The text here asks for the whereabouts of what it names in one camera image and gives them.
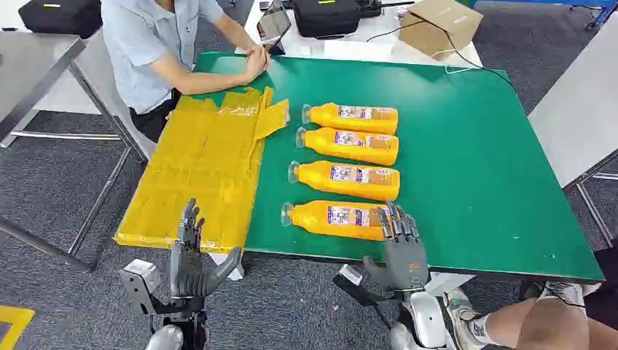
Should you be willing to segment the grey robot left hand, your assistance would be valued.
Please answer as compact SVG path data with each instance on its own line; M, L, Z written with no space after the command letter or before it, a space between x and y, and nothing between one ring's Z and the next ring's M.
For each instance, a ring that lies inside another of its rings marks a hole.
M178 238L170 256L170 290L173 298L201 298L212 294L235 270L241 261L242 249L230 250L226 260L209 272L203 271L201 228L205 220L198 219L196 200L188 200L179 221Z

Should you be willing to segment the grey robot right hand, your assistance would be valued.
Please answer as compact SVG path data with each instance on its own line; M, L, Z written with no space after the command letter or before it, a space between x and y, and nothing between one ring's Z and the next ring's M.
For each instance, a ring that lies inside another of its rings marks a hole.
M365 255L362 259L365 270L384 286L403 291L423 290L429 280L429 268L414 218L392 201L372 212L380 221L386 265L381 267Z

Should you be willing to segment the person's right hand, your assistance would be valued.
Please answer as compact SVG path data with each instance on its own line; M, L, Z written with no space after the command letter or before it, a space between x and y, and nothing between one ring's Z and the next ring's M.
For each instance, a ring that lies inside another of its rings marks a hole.
M243 74L243 83L253 82L267 69L269 63L270 59L266 59L264 56L246 56L246 71Z

